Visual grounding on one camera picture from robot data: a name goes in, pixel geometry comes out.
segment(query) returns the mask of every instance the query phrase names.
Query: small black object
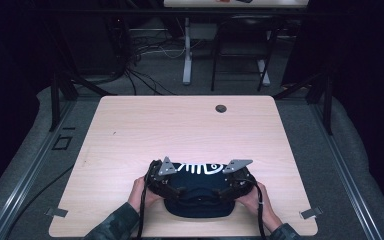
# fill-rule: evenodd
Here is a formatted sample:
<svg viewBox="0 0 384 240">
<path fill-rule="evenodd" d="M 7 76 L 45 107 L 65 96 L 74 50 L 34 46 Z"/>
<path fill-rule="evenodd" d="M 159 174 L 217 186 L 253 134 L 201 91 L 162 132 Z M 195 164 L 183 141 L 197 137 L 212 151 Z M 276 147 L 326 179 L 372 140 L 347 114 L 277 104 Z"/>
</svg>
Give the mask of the small black object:
<svg viewBox="0 0 384 240">
<path fill-rule="evenodd" d="M 227 108 L 224 105 L 217 105 L 216 106 L 216 111 L 219 113 L 224 113 L 224 112 L 226 112 L 226 110 L 227 110 Z"/>
<path fill-rule="evenodd" d="M 165 199 L 176 200 L 179 198 L 182 189 L 176 189 L 171 187 L 170 182 L 171 175 L 160 175 L 161 166 L 163 162 L 161 160 L 153 160 L 149 166 L 149 171 L 145 179 L 146 184 L 153 193 L 160 195 Z"/>
<path fill-rule="evenodd" d="M 249 172 L 247 167 L 226 174 L 226 181 L 229 183 L 229 187 L 217 190 L 222 201 L 233 201 L 236 198 L 245 196 L 257 184 L 255 177 Z"/>
<path fill-rule="evenodd" d="M 244 2 L 244 3 L 250 3 L 250 2 L 252 2 L 252 0 L 236 0 L 236 1 Z"/>
</svg>

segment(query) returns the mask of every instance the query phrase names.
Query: table leg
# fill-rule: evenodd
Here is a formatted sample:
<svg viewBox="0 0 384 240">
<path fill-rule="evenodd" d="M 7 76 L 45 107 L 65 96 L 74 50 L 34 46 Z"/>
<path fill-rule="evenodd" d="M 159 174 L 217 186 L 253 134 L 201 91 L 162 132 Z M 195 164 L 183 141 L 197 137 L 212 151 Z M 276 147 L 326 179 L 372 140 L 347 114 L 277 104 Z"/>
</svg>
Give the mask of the table leg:
<svg viewBox="0 0 384 240">
<path fill-rule="evenodd" d="M 185 19 L 185 68 L 183 70 L 183 84 L 189 85 L 191 83 L 192 72 L 192 52 L 191 52 L 191 38 L 190 38 L 190 25 L 189 18 Z"/>
</svg>

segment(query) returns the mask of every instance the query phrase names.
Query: gray carpet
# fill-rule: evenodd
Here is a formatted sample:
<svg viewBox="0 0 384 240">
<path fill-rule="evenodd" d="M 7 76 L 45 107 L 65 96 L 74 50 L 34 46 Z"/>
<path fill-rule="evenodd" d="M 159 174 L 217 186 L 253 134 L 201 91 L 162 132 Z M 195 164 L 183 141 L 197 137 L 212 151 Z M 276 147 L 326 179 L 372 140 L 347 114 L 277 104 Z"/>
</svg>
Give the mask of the gray carpet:
<svg viewBox="0 0 384 240">
<path fill-rule="evenodd" d="M 268 71 L 272 83 L 270 87 L 264 88 L 261 92 L 256 91 L 258 82 L 255 81 L 220 81 L 216 83 L 216 90 L 211 92 L 210 47 L 211 42 L 205 42 L 205 44 L 200 42 L 194 48 L 192 83 L 189 86 L 182 84 L 184 55 L 170 58 L 165 53 L 150 53 L 143 55 L 137 65 L 131 65 L 131 68 L 151 76 L 154 81 L 158 81 L 177 95 L 274 95 L 282 90 L 280 81 L 293 42 L 278 41 Z M 179 53 L 170 52 L 169 54 L 176 56 Z M 151 90 L 142 80 L 135 78 L 132 81 L 137 95 L 155 94 L 154 90 Z M 154 86 L 152 80 L 144 81 L 148 82 L 149 86 Z M 99 86 L 119 95 L 134 93 L 132 83 L 126 76 Z M 57 136 L 61 134 L 62 137 L 70 137 L 71 142 L 66 150 L 49 149 L 47 151 L 44 156 L 44 164 L 20 209 L 76 160 L 99 101 L 98 96 L 90 90 L 82 86 L 77 86 L 77 89 L 81 97 L 74 103 L 68 117 L 62 122 L 60 130 L 56 133 Z M 158 85 L 157 90 L 170 95 Z M 317 125 L 319 119 L 312 112 L 311 106 L 308 106 L 302 98 L 305 93 L 305 89 L 299 90 L 291 98 L 279 100 L 276 103 L 310 204 L 314 207 L 319 206 L 324 211 L 317 218 L 319 232 L 306 239 L 367 239 L 334 166 L 334 156 L 323 131 Z M 27 171 L 32 161 L 35 161 L 43 142 L 49 137 L 50 90 L 45 89 L 38 95 L 38 98 L 41 102 L 41 109 L 35 125 L 0 180 L 0 214 L 7 200 L 10 199 L 13 189 L 17 186 L 18 180 Z M 384 238 L 384 197 L 368 173 L 364 146 L 347 118 L 346 112 L 337 101 L 334 101 L 333 104 L 332 124 L 335 141 Z M 9 239 L 52 239 L 48 234 L 51 217 L 44 215 L 44 212 L 50 207 L 57 207 L 68 177 L 69 173 L 65 174 L 32 202 L 18 220 Z"/>
</svg>

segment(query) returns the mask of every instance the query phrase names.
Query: table top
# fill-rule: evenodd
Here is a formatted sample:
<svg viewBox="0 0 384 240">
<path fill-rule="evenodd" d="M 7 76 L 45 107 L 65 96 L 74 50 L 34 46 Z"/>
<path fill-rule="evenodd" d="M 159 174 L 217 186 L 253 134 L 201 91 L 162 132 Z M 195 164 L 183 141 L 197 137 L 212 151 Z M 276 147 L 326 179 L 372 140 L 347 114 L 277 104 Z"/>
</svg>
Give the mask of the table top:
<svg viewBox="0 0 384 240">
<path fill-rule="evenodd" d="M 305 8 L 309 0 L 253 0 L 244 3 L 237 0 L 164 0 L 165 7 L 177 8 Z"/>
<path fill-rule="evenodd" d="M 215 107 L 224 105 L 224 113 Z M 269 96 L 108 96 L 101 99 L 49 233 L 86 235 L 127 201 L 133 181 L 152 160 L 227 164 L 252 159 L 278 216 L 301 235 L 314 235 L 310 209 L 276 104 Z M 222 218 L 168 213 L 163 201 L 145 212 L 143 237 L 259 236 L 257 220 L 237 203 Z"/>
</svg>

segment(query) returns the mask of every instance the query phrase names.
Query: person's right hand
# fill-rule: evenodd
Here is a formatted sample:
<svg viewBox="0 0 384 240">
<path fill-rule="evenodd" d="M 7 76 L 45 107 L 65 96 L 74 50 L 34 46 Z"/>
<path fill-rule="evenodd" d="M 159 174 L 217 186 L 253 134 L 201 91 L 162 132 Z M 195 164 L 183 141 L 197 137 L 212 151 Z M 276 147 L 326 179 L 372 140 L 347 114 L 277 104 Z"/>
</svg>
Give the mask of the person's right hand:
<svg viewBox="0 0 384 240">
<path fill-rule="evenodd" d="M 257 183 L 263 194 L 263 223 L 270 232 L 273 232 L 283 223 L 273 211 L 266 186 L 260 182 Z M 258 190 L 256 187 L 247 195 L 237 198 L 236 201 L 242 203 L 252 214 L 258 214 Z"/>
</svg>

